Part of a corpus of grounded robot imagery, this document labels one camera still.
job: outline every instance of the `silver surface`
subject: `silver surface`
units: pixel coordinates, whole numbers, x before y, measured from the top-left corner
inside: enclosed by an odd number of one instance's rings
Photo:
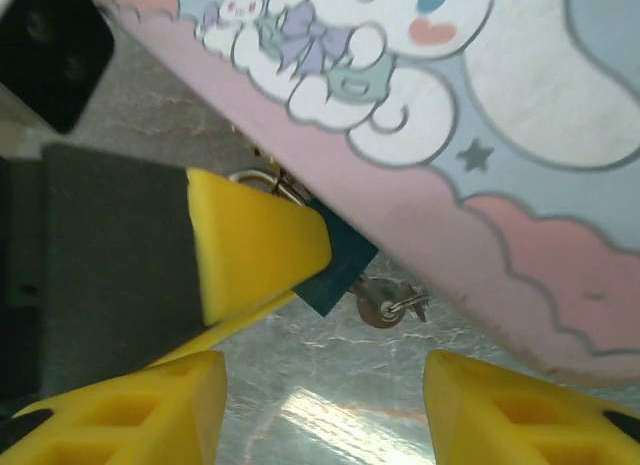
[[[117,57],[74,143],[221,174],[264,165],[137,44],[121,32],[117,39]],[[21,153],[37,153],[50,138],[30,132]],[[368,273],[412,280],[381,256]],[[296,301],[219,348],[229,375],[220,465],[431,465],[427,353],[445,348],[524,370],[439,300],[427,323],[407,315],[389,330],[365,325],[351,296],[326,319]],[[640,411],[637,388],[594,393]]]

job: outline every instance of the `yellow triangular block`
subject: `yellow triangular block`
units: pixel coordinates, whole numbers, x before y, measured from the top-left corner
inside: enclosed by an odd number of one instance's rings
[[[314,210],[204,170],[187,177],[207,325],[260,308],[329,264]]]
[[[438,465],[640,463],[629,433],[638,417],[569,388],[437,351],[424,396]],[[620,420],[631,423],[627,433]]]
[[[212,465],[224,414],[224,357],[201,352],[30,405],[53,415],[0,465]]]

